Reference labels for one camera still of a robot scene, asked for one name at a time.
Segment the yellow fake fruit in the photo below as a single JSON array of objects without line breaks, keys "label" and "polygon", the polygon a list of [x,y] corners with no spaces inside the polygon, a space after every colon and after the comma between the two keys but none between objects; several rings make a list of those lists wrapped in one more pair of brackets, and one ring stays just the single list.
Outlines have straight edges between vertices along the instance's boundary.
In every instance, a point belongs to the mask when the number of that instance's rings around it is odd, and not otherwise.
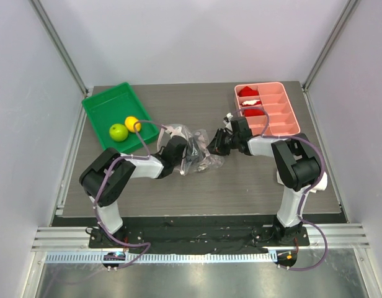
[{"label": "yellow fake fruit", "polygon": [[125,119],[124,124],[128,131],[131,133],[136,133],[141,130],[141,123],[139,122],[139,119],[134,116],[128,116]]}]

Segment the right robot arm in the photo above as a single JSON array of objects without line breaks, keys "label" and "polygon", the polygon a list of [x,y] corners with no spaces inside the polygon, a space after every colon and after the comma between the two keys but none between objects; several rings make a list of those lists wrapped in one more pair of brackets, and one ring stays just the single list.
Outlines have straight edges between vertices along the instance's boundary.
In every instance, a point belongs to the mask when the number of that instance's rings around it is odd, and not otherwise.
[{"label": "right robot arm", "polygon": [[273,220],[272,238],[287,245],[301,233],[306,199],[325,172],[319,150],[305,134],[292,136],[253,136],[244,117],[230,120],[218,129],[208,145],[210,153],[226,156],[238,150],[247,156],[267,156],[274,159],[284,185],[280,208]]}]

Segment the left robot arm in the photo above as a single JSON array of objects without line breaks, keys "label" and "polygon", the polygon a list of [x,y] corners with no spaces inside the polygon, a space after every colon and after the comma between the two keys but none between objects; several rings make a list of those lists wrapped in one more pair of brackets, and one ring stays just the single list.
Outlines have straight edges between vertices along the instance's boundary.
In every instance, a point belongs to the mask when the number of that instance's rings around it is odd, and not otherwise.
[{"label": "left robot arm", "polygon": [[104,247],[140,248],[128,244],[126,228],[119,213],[117,200],[128,184],[136,178],[162,179],[179,167],[186,170],[203,160],[204,153],[192,138],[172,137],[156,153],[134,156],[114,148],[104,150],[80,175],[79,183],[92,202],[97,219],[95,234]]}]

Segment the green fake fruit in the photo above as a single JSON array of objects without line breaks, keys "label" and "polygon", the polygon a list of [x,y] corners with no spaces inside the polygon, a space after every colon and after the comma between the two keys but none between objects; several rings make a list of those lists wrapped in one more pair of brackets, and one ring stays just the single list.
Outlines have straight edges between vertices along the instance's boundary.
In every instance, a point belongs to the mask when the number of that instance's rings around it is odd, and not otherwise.
[{"label": "green fake fruit", "polygon": [[110,138],[115,142],[123,142],[128,138],[128,129],[123,124],[113,124],[109,128]]}]

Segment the clear zip top bag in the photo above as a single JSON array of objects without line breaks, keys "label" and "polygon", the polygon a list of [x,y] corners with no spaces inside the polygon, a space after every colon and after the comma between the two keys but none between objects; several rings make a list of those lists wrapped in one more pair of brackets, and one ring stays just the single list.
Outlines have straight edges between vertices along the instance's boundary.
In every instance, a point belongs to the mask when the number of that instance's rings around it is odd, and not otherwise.
[{"label": "clear zip top bag", "polygon": [[191,173],[202,173],[213,169],[218,169],[224,165],[222,156],[214,155],[208,151],[209,138],[206,130],[199,129],[191,131],[182,124],[166,125],[165,129],[160,129],[157,149],[166,147],[174,137],[181,137],[187,141],[182,153],[182,160],[174,169],[185,176]]}]

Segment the grey fake fish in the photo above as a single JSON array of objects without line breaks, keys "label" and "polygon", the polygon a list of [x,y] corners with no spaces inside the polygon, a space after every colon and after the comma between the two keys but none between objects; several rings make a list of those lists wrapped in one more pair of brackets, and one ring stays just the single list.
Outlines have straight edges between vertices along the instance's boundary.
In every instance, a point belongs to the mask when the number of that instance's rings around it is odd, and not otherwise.
[{"label": "grey fake fish", "polygon": [[202,173],[208,171],[211,167],[211,155],[207,155],[204,159],[198,163],[195,168],[195,172]]}]

